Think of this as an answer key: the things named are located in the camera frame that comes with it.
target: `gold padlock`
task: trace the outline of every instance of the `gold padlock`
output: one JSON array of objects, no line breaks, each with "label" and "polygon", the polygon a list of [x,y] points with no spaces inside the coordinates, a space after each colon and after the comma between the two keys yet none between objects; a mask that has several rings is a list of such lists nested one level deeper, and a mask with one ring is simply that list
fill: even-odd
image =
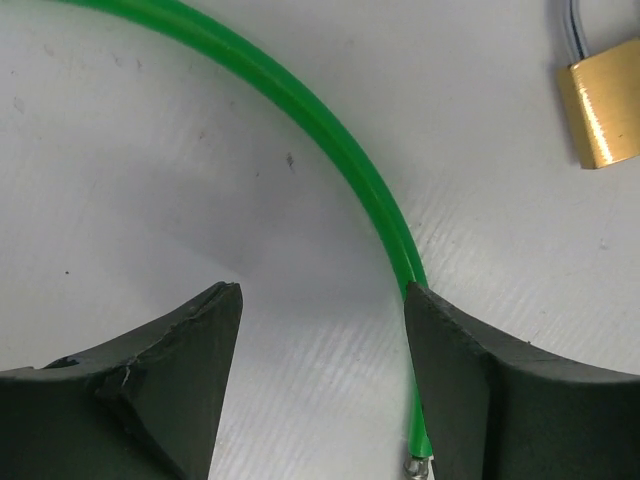
[{"label": "gold padlock", "polygon": [[[575,18],[575,10],[569,12]],[[584,45],[575,51],[579,61],[560,69],[557,78],[582,167],[640,155],[640,39],[594,56],[586,56]]]}]

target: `padlock shackle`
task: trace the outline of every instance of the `padlock shackle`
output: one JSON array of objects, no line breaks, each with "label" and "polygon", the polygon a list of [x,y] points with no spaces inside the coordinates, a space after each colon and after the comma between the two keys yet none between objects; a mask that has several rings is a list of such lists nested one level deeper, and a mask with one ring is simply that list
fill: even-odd
[{"label": "padlock shackle", "polygon": [[572,64],[590,55],[578,3],[578,0],[564,0],[562,5],[562,24]]}]

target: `scratch mark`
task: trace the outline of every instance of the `scratch mark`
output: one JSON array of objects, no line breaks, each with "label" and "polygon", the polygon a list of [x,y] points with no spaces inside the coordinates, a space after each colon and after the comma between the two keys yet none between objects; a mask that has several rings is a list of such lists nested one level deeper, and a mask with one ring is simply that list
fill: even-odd
[{"label": "scratch mark", "polygon": [[113,61],[117,66],[122,67],[122,65],[124,65],[122,58],[118,57],[115,53],[111,52],[111,56],[113,57]]},{"label": "scratch mark", "polygon": [[618,205],[619,196],[620,196],[620,185],[619,183],[616,182],[615,190],[611,198],[611,203],[609,204],[609,210],[607,211],[607,220],[604,224],[604,228],[602,229],[603,230],[602,237],[600,238],[600,244],[598,245],[597,253],[593,258],[592,267],[595,266],[595,263],[599,258],[600,252],[609,250],[609,245],[607,245],[605,238],[609,233],[609,228],[611,227],[611,224],[613,223],[614,218],[617,215],[616,206]]},{"label": "scratch mark", "polygon": [[292,173],[296,173],[295,168],[293,168],[293,164],[294,164],[293,155],[291,155],[290,153],[287,153],[287,165],[289,165],[289,170],[291,170]]},{"label": "scratch mark", "polygon": [[122,380],[122,385],[121,385],[122,387],[124,387],[127,384],[130,376],[131,376],[131,366],[127,365],[125,367],[124,379]]},{"label": "scratch mark", "polygon": [[91,204],[91,198],[93,197],[93,191],[96,189],[96,186],[98,186],[97,178],[93,181],[91,188],[89,188],[89,194],[87,195],[87,199],[85,200],[84,205],[82,206],[82,210],[80,210],[80,215],[78,215],[78,220],[76,221],[76,227],[84,223],[84,216],[87,213],[87,209],[89,208],[89,205]]},{"label": "scratch mark", "polygon": [[24,112],[27,110],[27,107],[24,104],[24,100],[18,97],[13,98],[13,107],[23,115],[24,115]]}]

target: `green cable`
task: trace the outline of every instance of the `green cable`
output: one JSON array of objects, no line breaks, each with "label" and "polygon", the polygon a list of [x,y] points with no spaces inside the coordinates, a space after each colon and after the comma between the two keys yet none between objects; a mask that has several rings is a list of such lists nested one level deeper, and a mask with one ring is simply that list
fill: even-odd
[{"label": "green cable", "polygon": [[[102,10],[163,33],[207,55],[243,78],[300,125],[349,182],[369,214],[393,266],[402,296],[409,282],[427,284],[418,249],[398,204],[367,154],[331,111],[266,53],[178,0],[60,0]],[[409,452],[429,457],[417,389]]]}]

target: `white table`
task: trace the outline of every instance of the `white table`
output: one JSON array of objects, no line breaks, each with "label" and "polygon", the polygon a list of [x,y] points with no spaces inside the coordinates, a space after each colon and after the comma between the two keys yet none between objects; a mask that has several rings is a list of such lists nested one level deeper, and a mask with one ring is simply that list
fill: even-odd
[{"label": "white table", "polygon": [[[640,373],[640,161],[575,162],[554,0],[190,3],[354,133],[438,293],[552,352]],[[637,33],[637,2],[582,3],[593,49]],[[0,22],[0,368],[43,366],[238,281],[212,478],[396,480],[401,304],[320,150],[243,82],[138,26],[44,1],[2,2]]]}]

